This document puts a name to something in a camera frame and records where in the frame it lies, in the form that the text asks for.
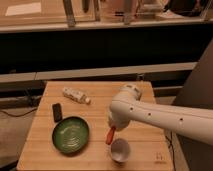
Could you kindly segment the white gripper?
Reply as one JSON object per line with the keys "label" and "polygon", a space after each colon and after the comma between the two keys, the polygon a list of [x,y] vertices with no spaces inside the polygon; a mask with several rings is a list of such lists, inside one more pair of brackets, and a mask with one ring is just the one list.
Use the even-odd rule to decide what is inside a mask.
{"label": "white gripper", "polygon": [[110,128],[115,127],[117,131],[121,131],[126,128],[130,123],[130,120],[124,116],[119,116],[114,113],[109,113],[108,125]]}

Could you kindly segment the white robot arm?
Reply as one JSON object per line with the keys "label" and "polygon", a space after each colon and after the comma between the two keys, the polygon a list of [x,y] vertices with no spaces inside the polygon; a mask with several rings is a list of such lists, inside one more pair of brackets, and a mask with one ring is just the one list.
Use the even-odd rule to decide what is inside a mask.
{"label": "white robot arm", "polygon": [[121,131],[138,121],[213,145],[213,110],[142,102],[141,95],[135,84],[125,84],[109,105],[109,126]]}

